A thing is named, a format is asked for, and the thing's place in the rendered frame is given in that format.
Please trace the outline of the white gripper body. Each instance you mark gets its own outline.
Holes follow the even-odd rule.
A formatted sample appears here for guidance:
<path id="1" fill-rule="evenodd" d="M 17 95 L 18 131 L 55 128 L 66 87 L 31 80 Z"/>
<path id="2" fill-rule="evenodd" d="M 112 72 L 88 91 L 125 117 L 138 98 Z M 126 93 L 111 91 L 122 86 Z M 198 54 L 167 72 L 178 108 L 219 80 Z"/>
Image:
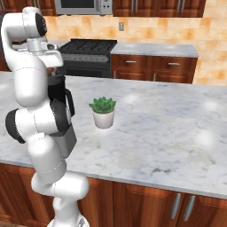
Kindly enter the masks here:
<path id="1" fill-rule="evenodd" d="M 59 51 L 40 51 L 35 57 L 36 67 L 62 67 L 64 65 Z"/>

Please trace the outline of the black stove with oven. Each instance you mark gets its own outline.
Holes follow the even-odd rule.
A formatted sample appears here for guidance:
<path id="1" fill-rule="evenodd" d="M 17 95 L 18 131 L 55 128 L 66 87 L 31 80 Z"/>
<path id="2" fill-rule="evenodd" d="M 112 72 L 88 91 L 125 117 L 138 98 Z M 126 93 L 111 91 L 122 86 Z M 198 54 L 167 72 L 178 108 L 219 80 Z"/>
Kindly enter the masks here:
<path id="1" fill-rule="evenodd" d="M 116 40 L 72 38 L 59 47 L 64 75 L 97 78 L 111 77 L 111 50 Z"/>

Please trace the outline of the silver microwave oven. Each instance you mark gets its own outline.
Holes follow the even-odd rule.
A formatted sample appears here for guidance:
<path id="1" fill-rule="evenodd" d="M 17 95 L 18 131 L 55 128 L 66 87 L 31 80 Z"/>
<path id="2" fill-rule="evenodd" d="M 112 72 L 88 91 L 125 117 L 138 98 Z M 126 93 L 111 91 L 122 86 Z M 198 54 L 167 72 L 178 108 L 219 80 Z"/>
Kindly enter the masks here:
<path id="1" fill-rule="evenodd" d="M 57 14 L 111 15 L 113 0 L 55 0 Z"/>

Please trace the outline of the green plant in white pot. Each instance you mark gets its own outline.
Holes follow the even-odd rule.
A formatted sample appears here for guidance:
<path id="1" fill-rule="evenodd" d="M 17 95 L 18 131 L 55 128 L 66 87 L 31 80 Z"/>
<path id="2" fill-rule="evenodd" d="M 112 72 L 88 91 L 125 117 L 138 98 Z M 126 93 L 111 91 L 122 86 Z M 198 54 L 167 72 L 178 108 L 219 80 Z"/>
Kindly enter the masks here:
<path id="1" fill-rule="evenodd" d="M 94 122 L 99 129 L 109 129 L 114 124 L 114 108 L 116 102 L 112 98 L 107 99 L 102 97 L 94 98 L 93 103 L 90 104 Z"/>

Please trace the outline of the brown base cupboards with drawers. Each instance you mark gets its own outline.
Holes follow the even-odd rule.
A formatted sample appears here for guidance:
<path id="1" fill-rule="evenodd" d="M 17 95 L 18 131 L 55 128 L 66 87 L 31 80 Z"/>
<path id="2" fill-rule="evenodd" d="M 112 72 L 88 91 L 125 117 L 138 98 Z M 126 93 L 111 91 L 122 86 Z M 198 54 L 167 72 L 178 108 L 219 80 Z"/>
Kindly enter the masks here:
<path id="1" fill-rule="evenodd" d="M 192 83 L 197 58 L 113 54 L 114 79 Z"/>

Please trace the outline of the brown cupboard door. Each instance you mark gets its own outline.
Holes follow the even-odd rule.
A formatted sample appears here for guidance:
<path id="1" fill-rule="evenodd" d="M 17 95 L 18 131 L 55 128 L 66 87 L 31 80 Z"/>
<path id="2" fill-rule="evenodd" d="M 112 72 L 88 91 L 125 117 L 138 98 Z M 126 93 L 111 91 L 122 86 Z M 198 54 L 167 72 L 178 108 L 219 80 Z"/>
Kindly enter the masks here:
<path id="1" fill-rule="evenodd" d="M 88 194 L 78 201 L 82 215 L 90 227 L 114 227 L 113 183 L 91 177 L 89 183 Z"/>
<path id="2" fill-rule="evenodd" d="M 195 196 L 191 215 L 184 221 L 184 212 L 192 194 L 184 195 L 176 227 L 227 227 L 227 200 Z"/>
<path id="3" fill-rule="evenodd" d="M 176 194 L 134 184 L 113 183 L 114 227 L 176 227 L 182 194 L 175 219 L 171 219 Z"/>
<path id="4" fill-rule="evenodd" d="M 53 198 L 34 192 L 35 170 L 0 163 L 0 220 L 27 227 L 46 227 L 54 218 Z"/>

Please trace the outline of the brown wall cupboards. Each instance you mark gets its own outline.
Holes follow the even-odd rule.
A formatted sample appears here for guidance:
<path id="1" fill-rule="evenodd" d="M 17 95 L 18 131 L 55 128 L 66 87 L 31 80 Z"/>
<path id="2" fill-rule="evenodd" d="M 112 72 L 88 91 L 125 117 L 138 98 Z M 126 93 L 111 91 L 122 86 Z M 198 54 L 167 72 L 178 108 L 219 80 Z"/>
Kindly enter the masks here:
<path id="1" fill-rule="evenodd" d="M 54 0 L 0 0 L 0 11 L 3 12 L 21 12 L 27 6 L 39 8 L 44 16 L 56 15 Z"/>
<path id="2" fill-rule="evenodd" d="M 202 18 L 207 0 L 113 0 L 115 17 Z"/>

